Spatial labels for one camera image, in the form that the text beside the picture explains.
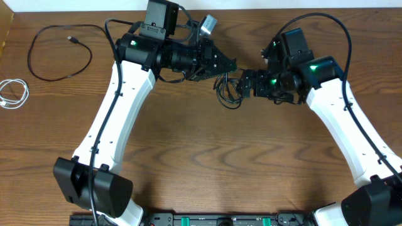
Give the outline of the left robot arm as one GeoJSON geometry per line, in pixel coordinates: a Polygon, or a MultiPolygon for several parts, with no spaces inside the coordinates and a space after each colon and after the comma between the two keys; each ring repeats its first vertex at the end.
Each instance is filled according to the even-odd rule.
{"type": "Polygon", "coordinates": [[[53,175],[66,199],[91,215],[71,219],[72,225],[139,225],[143,209],[131,195],[133,183],[121,176],[126,143],[138,112],[161,70],[198,82],[234,72],[236,63],[210,39],[213,16],[189,19],[186,38],[174,39],[178,13],[171,1],[150,1],[143,21],[111,41],[114,55],[111,81],[97,115],[69,159],[58,158],[53,175]]]}

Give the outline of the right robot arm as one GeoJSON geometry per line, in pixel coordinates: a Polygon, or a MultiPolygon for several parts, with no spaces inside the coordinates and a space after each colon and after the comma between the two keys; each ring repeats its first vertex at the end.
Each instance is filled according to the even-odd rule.
{"type": "Polygon", "coordinates": [[[399,225],[401,158],[363,113],[339,64],[314,57],[300,28],[280,34],[261,54],[267,69],[245,70],[238,91],[275,104],[297,95],[329,130],[357,187],[340,203],[313,211],[315,225],[399,225]]]}

